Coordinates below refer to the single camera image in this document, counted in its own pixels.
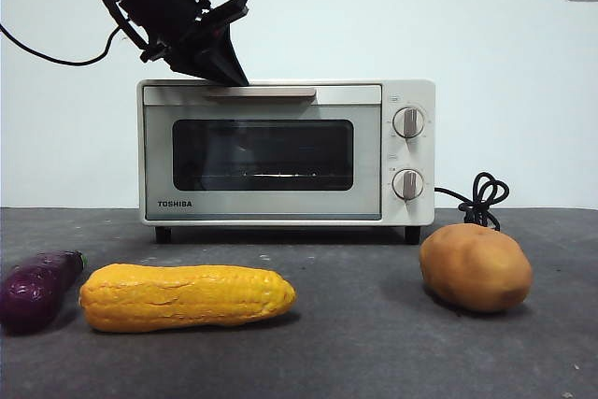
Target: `brown potato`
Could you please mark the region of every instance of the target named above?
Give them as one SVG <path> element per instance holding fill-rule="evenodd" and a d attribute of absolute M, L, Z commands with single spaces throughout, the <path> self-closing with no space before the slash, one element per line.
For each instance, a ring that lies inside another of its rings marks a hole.
<path fill-rule="evenodd" d="M 532 266 L 506 234 L 472 223 L 443 226 L 421 245 L 424 282 L 442 299 L 479 312 L 521 303 L 532 286 Z"/>

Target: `black power cord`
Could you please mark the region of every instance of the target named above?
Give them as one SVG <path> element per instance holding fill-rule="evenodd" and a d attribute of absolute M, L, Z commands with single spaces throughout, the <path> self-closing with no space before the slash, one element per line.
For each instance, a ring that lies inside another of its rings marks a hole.
<path fill-rule="evenodd" d="M 479 183 L 483 178 L 487 178 L 488 180 L 484 182 L 480 188 Z M 499 192 L 499 188 L 503 189 L 503 193 L 499 196 L 496 196 L 496 194 Z M 491 189 L 491 192 L 486 199 L 484 199 L 488 189 Z M 491 206 L 504 201 L 508 197 L 509 189 L 503 181 L 496 179 L 490 173 L 481 172 L 477 174 L 476 178 L 474 179 L 474 188 L 471 200 L 454 191 L 450 191 L 449 189 L 444 189 L 442 187 L 436 187 L 434 191 L 446 193 L 447 195 L 453 196 L 463 201 L 459 205 L 459 210 L 461 212 L 465 212 L 465 218 L 463 220 L 465 223 L 475 223 L 479 224 L 480 226 L 488 226 L 488 220 L 490 220 L 496 231 L 501 230 L 500 223 L 496 217 L 490 213 L 489 209 Z"/>
<path fill-rule="evenodd" d="M 108 41 L 106 43 L 106 47 L 104 48 L 104 51 L 101 54 L 99 54 L 95 58 L 92 58 L 91 60 L 88 60 L 88 61 L 74 62 L 74 61 L 65 61 L 65 60 L 59 60 L 57 58 L 52 58 L 51 56 L 44 55 L 43 53 L 40 53 L 37 50 L 30 49 L 29 47 L 22 44 L 15 36 L 11 35 L 8 32 L 8 30 L 6 28 L 4 28 L 4 26 L 0 23 L 0 31 L 2 31 L 2 33 L 4 33 L 8 39 L 10 39 L 14 44 L 19 46 L 21 49 L 28 51 L 29 53 L 34 54 L 35 56 L 38 56 L 39 58 L 43 58 L 44 60 L 50 61 L 51 63 L 74 65 L 74 66 L 90 65 L 93 63 L 97 63 L 101 59 L 105 58 L 106 55 L 108 55 L 108 51 L 110 50 L 110 45 L 112 44 L 112 39 L 120 31 L 120 29 L 121 29 L 121 27 L 118 26 L 110 34 L 110 36 L 108 37 Z"/>

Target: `yellow corn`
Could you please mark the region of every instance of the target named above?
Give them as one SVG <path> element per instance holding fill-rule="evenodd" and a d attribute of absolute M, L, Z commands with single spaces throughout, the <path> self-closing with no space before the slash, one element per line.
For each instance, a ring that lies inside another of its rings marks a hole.
<path fill-rule="evenodd" d="M 263 320 L 287 312 L 295 296 L 278 273 L 258 268 L 112 264 L 92 273 L 79 304 L 94 329 L 149 332 Z"/>

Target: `oven foot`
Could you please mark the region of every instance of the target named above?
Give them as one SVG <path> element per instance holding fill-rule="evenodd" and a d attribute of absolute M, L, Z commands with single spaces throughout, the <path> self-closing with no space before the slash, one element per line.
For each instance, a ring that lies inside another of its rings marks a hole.
<path fill-rule="evenodd" d="M 407 245 L 418 245 L 421 237 L 421 226 L 405 227 L 405 243 Z"/>
<path fill-rule="evenodd" d="M 170 243 L 172 230 L 163 226 L 156 226 L 156 243 Z"/>

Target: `oven window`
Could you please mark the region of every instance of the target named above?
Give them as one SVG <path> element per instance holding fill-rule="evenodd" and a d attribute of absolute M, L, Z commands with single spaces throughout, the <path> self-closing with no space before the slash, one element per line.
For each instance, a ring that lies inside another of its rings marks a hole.
<path fill-rule="evenodd" d="M 353 125 L 321 121 L 176 121 L 173 181 L 180 191 L 347 191 Z"/>

